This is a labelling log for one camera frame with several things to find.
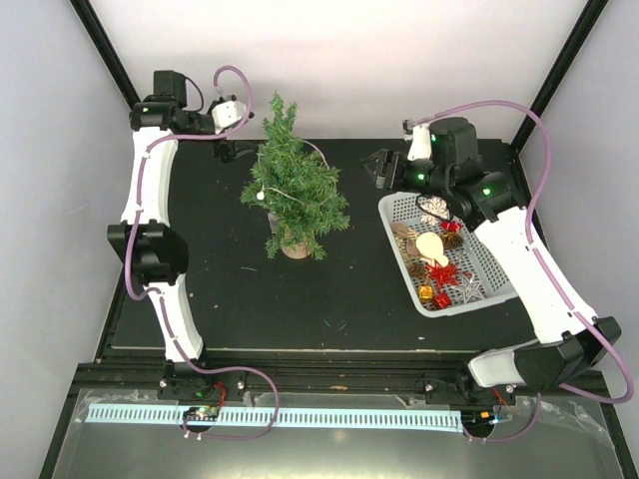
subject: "artificial christmas tree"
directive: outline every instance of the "artificial christmas tree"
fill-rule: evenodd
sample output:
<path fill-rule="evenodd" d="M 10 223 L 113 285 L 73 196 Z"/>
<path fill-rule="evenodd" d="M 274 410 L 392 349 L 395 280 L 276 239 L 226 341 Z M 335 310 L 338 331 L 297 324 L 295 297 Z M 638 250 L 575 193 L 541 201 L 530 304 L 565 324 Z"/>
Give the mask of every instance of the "artificial christmas tree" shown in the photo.
<path fill-rule="evenodd" d="M 273 119 L 263 121 L 267 141 L 260 145 L 251 169 L 254 180 L 242 192 L 242 202 L 268 210 L 277 224 L 267 241 L 269 257 L 282 249 L 290 257 L 322 259 L 325 251 L 316 237 L 348 227 L 342 212 L 347 202 L 337 191 L 339 170 L 318 150 L 304 151 L 305 141 L 293 133 L 295 103 L 285 110 L 276 93 L 271 109 Z"/>

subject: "black table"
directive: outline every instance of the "black table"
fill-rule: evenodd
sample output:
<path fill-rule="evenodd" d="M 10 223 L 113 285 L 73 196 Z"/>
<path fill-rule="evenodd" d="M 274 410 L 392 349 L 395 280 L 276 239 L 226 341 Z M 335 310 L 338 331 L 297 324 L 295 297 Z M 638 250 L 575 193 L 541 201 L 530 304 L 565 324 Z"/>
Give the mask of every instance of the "black table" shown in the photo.
<path fill-rule="evenodd" d="M 403 141 L 315 143 L 341 169 L 339 189 L 350 203 L 351 226 L 321 239 L 322 261 L 281 253 L 267 259 L 267 214 L 239 200 L 254 153 L 224 165 L 211 158 L 209 145 L 180 145 L 171 226 L 189 244 L 187 291 L 208 349 L 476 351 L 533 337 L 518 298 L 451 317 L 427 318 L 415 310 L 377 212 L 389 192 L 376 190 L 359 165 L 380 148 L 405 149 Z M 486 140 L 479 146 L 487 165 L 516 175 L 508 145 Z M 164 348 L 150 301 L 125 298 L 112 313 L 113 348 Z"/>

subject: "gray plastic basket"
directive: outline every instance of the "gray plastic basket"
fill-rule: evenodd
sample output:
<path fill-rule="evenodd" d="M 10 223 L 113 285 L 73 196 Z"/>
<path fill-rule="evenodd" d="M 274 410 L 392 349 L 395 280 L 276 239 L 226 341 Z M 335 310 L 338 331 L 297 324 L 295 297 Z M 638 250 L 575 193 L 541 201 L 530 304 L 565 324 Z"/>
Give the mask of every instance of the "gray plastic basket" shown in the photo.
<path fill-rule="evenodd" d="M 463 230 L 459 232 L 464 238 L 463 247 L 447 251 L 446 255 L 460 271 L 469 271 L 475 274 L 475 277 L 481 281 L 481 287 L 479 289 L 484 295 L 484 299 L 476 299 L 468 304 L 464 304 L 462 294 L 446 285 L 443 287 L 443 290 L 450 296 L 451 306 L 437 310 L 432 304 L 421 304 L 417 290 L 424 284 L 424 281 L 414 279 L 408 274 L 408 270 L 401 258 L 401 253 L 390 229 L 390 225 L 402 223 L 420 234 L 426 232 L 443 233 L 443 229 L 439 225 L 428 225 L 421 221 L 423 212 L 415 205 L 415 197 L 416 195 L 412 193 L 396 193 L 384 197 L 379 201 L 379 214 L 381 215 L 383 227 L 388 235 L 390 246 L 399 264 L 401 274 L 403 275 L 404 281 L 406 281 L 406 286 L 408 286 L 412 302 L 414 302 L 415 307 L 421 314 L 429 317 L 452 316 L 461 312 L 498 304 L 517 296 L 516 291 L 508 280 L 508 276 L 497 260 L 490 251 L 479 242 L 477 237 L 464 226 Z"/>

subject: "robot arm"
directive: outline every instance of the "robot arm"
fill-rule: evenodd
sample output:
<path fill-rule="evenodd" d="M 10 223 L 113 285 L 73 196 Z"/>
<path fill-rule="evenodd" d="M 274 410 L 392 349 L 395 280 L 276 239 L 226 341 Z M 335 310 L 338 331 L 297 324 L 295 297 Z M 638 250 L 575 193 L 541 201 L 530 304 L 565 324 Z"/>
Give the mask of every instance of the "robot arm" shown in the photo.
<path fill-rule="evenodd" d="M 157 292 L 150 294 L 150 299 L 165 338 L 166 358 L 174 363 L 184 362 L 184 358 L 162 321 L 160 298 L 164 300 L 169 326 L 190 359 L 201 356 L 204 342 L 193 322 L 186 293 L 189 250 L 169 222 L 169 180 L 178 140 L 161 140 L 175 134 L 219 134 L 236 125 L 247 110 L 235 97 L 215 102 L 206 115 L 184 110 L 186 103 L 184 75 L 173 71 L 154 73 L 154 94 L 135 105 L 131 114 L 135 156 L 129 198 L 121 223 L 109 226 L 107 232 L 113 249 L 126 263 L 127 243 L 132 226 L 137 224 L 136 237 L 132 239 L 132 274 L 145 290 Z M 235 152 L 218 140 L 213 143 L 213 154 L 229 161 Z"/>
<path fill-rule="evenodd" d="M 450 212 L 499 261 L 534 327 L 535 340 L 472 358 L 467 369 L 474 382 L 481 387 L 525 383 L 544 392 L 596 364 L 605 350 L 573 311 L 610 343 L 621 335 L 619 325 L 612 317 L 597 317 L 534 228 L 529 243 L 523 195 L 507 175 L 485 170 L 474 127 L 463 118 L 445 118 L 412 131 L 404 123 L 404 130 L 412 140 L 407 157 L 381 151 L 364 161 L 375 185 L 446 200 Z"/>

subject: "christmas ornament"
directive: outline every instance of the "christmas ornament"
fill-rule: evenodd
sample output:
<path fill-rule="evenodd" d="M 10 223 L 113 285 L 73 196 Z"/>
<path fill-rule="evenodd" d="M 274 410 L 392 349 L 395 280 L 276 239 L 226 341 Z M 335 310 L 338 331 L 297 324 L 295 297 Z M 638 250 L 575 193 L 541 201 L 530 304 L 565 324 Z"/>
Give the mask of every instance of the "christmas ornament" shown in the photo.
<path fill-rule="evenodd" d="M 419 235 L 415 245 L 423 260 L 429 265 L 434 266 L 436 262 L 443 266 L 448 265 L 448 258 L 443 254 L 443 242 L 437 234 L 428 232 Z"/>
<path fill-rule="evenodd" d="M 473 298 L 484 299 L 483 294 L 479 290 L 480 287 L 481 282 L 479 282 L 479 280 L 475 280 L 475 275 L 471 273 L 470 276 L 462 274 L 461 285 L 451 286 L 450 289 L 459 291 L 461 293 L 463 303 L 467 304 Z"/>
<path fill-rule="evenodd" d="M 427 225 L 437 226 L 440 223 L 437 217 L 448 217 L 448 206 L 440 197 L 427 198 L 419 204 L 419 208 L 425 212 L 425 215 L 421 216 L 421 221 Z"/>
<path fill-rule="evenodd" d="M 444 309 L 452 304 L 450 297 L 445 292 L 441 292 L 432 299 L 432 303 L 437 309 Z"/>
<path fill-rule="evenodd" d="M 459 233 L 446 232 L 441 235 L 443 250 L 448 251 L 463 246 L 463 236 Z"/>
<path fill-rule="evenodd" d="M 408 267 L 408 275 L 410 277 L 414 277 L 415 279 L 424 279 L 428 272 L 426 271 L 426 266 L 417 262 L 415 264 L 411 264 Z"/>
<path fill-rule="evenodd" d="M 435 281 L 438 289 L 442 289 L 446 284 L 459 285 L 457 282 L 457 266 L 449 264 L 448 266 L 442 266 L 438 262 L 435 262 L 434 266 L 430 264 L 427 266 L 430 278 Z"/>
<path fill-rule="evenodd" d="M 461 223 L 458 222 L 441 222 L 441 227 L 447 232 L 457 233 L 461 230 Z"/>
<path fill-rule="evenodd" d="M 420 286 L 419 289 L 417 290 L 417 292 L 419 294 L 419 301 L 422 304 L 426 304 L 428 302 L 431 302 L 432 299 L 434 298 L 435 291 L 432 288 L 432 286 L 430 286 L 430 285 Z"/>

